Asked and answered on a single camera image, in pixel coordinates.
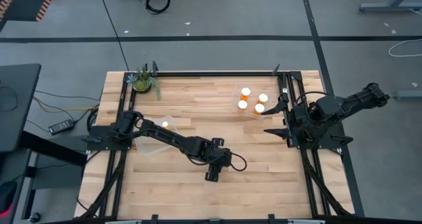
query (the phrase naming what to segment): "butcher block table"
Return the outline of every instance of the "butcher block table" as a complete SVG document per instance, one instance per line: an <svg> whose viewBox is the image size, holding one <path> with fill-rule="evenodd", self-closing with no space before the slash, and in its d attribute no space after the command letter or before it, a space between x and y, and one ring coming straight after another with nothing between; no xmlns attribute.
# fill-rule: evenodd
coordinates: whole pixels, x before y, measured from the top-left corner
<svg viewBox="0 0 422 224"><path fill-rule="evenodd" d="M301 72L305 91L323 91L317 70ZM124 73L107 73L97 125L115 122ZM275 106L280 95L276 77L177 76L159 77L158 81L162 99L157 100L155 89L137 94L135 111L146 118L174 117L183 136L223 138L224 146L242 155L248 167L243 172L223 168L218 182L208 182L204 180L208 166L193 165L177 148L143 155L133 142L127 153L118 219L151 219L153 214L159 219L267 219L269 213L280 219L312 217L300 151L287 148L280 137L263 132L282 128L282 113L258 120L233 110L236 84L268 90L273 100L266 109ZM128 87L126 98L130 93ZM307 97L315 101L320 96ZM329 150L319 150L319 156L327 187L353 213L340 156ZM88 207L103 188L108 158L109 151L101 151L86 165L79 193L84 206ZM243 166L237 157L233 157L233 164ZM314 189L322 213L315 184ZM111 213L113 197L114 189L109 194L106 215ZM75 216L84 212L77 205Z"/></svg>

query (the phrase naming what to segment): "wooden tabletop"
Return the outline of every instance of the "wooden tabletop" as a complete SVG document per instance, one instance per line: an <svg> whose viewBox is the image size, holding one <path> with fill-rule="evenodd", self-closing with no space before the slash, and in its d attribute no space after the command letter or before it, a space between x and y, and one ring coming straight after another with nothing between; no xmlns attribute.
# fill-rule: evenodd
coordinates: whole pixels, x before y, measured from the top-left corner
<svg viewBox="0 0 422 224"><path fill-rule="evenodd" d="M98 112L97 124L115 122L124 72L109 72ZM306 91L323 91L316 70L302 71ZM287 148L279 137L264 133L266 128L280 128L282 114L262 120L233 111L232 93L236 84L268 90L276 104L279 95L275 77L165 77L158 79L162 99L154 89L137 94L135 111L145 117L175 117L183 136L225 139L225 147L248 161L246 171L223 168L219 182L204 180L207 166L196 166L176 148L155 155L142 155L135 143L128 153L118 219L266 219L311 217L303 166L299 150ZM308 96L314 101L320 95ZM347 211L353 212L349 188L340 156L319 151L327 187ZM89 206L104 185L108 151L100 152L86 166L79 199ZM234 165L242 167L233 157ZM319 192L318 210L322 213ZM112 190L107 213L111 213ZM84 210L76 207L75 216Z"/></svg>

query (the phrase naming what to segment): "potted plant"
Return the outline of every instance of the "potted plant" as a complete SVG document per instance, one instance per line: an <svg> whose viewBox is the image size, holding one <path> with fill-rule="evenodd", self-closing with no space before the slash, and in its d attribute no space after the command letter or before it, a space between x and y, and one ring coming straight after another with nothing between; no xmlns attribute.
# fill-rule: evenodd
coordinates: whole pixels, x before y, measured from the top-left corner
<svg viewBox="0 0 422 224"><path fill-rule="evenodd" d="M148 93L151 87L155 87L157 99L161 99L160 83L152 77L151 71L146 70L146 65L142 72L138 68L136 73L128 75L127 83L132 84L132 88L140 94Z"/></svg>

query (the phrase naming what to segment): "black metal frame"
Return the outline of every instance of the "black metal frame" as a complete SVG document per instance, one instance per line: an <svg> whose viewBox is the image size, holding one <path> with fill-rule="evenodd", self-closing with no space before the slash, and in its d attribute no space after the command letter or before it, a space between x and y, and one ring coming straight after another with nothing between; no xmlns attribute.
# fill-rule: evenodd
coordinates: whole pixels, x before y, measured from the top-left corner
<svg viewBox="0 0 422 224"><path fill-rule="evenodd" d="M289 95L290 98L296 98L295 95L295 91L294 91L294 87L293 87L293 81L296 81L298 88L299 88L299 93L302 94L305 92L305 89L303 87L303 81L302 81L302 76L301 76L301 72L300 71L296 71L296 72L271 72L271 71L225 71L225 72L206 72L206 71L202 71L202 72L154 72L154 74L156 73L157 77L178 77L178 76L277 76L278 77L278 87L280 90L280 94L282 92L282 85L281 85L281 76L286 74L288 75L288 80L287 80L287 85L289 88ZM123 85L122 85L122 90L121 90L121 97L119 100L119 107L117 110L117 117L120 115L120 113L123 111L123 107L124 107L124 103L125 103L125 98L126 98L126 91L127 91L127 86L128 84L125 82L125 78L132 74L132 72L126 72L124 77L123 77ZM129 99L129 108L128 110L133 110L134 106L135 106L135 96L136 96L136 92L134 90L132 90L130 99ZM308 195L309 195L309 204L310 204L310 209L311 209L311 213L313 216L313 219L319 219L319 220L324 220L327 223L422 223L422 222L418 222L418 221L404 221L404 220L392 220L392 219L371 219L371 218L366 218L363 217L362 215L360 217L357 216L349 216L349 217L332 217L331 213L330 213L330 205L328 203L328 199L331 198L331 200L334 198L330 197L330 195L328 195L328 197L326 196L326 194L331 194L329 192L329 190L325 187L325 192L320 190L320 195L322 198L322 206L323 206L323 210L324 210L324 215L319 215L318 214L318 210L317 210L317 202L315 199L315 193L314 193L314 189L313 189L313 178L314 181L316 181L316 183L320 183L319 186L324 186L324 181L323 181L323 176L322 176L322 169L320 166L320 160L319 160L319 156L318 156L318 151L317 150L312 150L312 155L313 155L313 160L314 160L314 166L315 166L315 172L312 174L314 177L312 178L310 172L305 168L306 165L310 165L309 162L309 158L307 155L307 151L304 149L300 149L301 152L301 157L302 157L302 161L303 161L303 165L304 165L304 172L305 172L305 181L307 183L307 191L308 191ZM107 184L108 186L112 185L109 183L110 179L111 179L111 174L113 173L113 165L114 165L114 161L115 161L115 151L110 151L110 155L109 155L109 161L107 164L107 173L105 175L105 184ZM121 151L121 159L125 162L126 161L126 156L127 156L127 151ZM348 152L343 152L342 154L342 161L345 160L345 157L350 160L349 157L349 153ZM355 181L355 177L353 174L353 169L348 169L346 166L345 168L345 173L346 173L346 177L347 177L347 181L349 182L356 182ZM120 203L120 195L121 195L121 187L122 187L122 183L123 183L123 172L124 172L124 167L122 172L120 172L118 178L117 178L117 183L116 183L116 189L115 189L115 195L114 195L114 200L113 200L113 206L112 206L112 213L111 216L104 216L105 212L106 212L106 208L107 208L107 200L103 200L103 202L101 203L100 206L100 212L99 212L99 216L97 218L93 218L93 217L89 217L89 218L80 218L80 219L74 219L74 220L70 220L70 221L61 221L61 222L55 222L55 223L60 223L60 224L67 224L67 223L105 223L106 221L117 221L117 214L119 211L119 203ZM353 200L353 207L355 209L360 209L361 208L361 203L359 202L358 204L355 203L354 200L359 200L360 201L360 197L355 197L353 198L353 195L356 194L356 192L352 192L351 191L351 196L352 196L352 200ZM269 224L276 224L276 223L289 223L290 220L288 219L276 219L274 214L269 214L268 215L268 219L201 219L201 220L194 220L194 219L190 219L190 220L159 220L157 215L153 215L151 220L142 220L142 223L147 223L147 224L157 224L157 223L209 223L209 224L214 224L214 223L248 223L248 224L261 224L261 223L269 223Z"/></svg>

